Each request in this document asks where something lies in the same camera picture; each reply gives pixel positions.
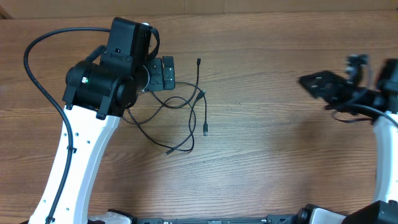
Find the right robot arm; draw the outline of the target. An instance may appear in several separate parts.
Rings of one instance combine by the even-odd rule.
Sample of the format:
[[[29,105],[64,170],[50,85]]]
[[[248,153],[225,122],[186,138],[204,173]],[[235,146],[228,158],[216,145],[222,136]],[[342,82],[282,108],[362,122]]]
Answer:
[[[331,71],[305,75],[299,84],[314,98],[322,98],[333,114],[360,114],[371,121],[377,140],[376,188],[370,205],[341,215],[308,204],[285,223],[380,223],[397,224],[397,60],[386,60],[377,79],[376,89],[359,84],[363,68],[369,66],[367,55],[347,58],[347,78]]]

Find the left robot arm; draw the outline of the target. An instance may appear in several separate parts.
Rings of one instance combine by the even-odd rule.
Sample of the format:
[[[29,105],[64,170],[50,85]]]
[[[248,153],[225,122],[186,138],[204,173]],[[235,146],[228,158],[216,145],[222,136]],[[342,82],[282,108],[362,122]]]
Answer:
[[[145,91],[173,90],[174,60],[149,47],[156,28],[117,17],[101,45],[67,72],[63,120],[52,170],[30,223],[136,223],[119,210],[89,215],[98,169],[124,112]]]

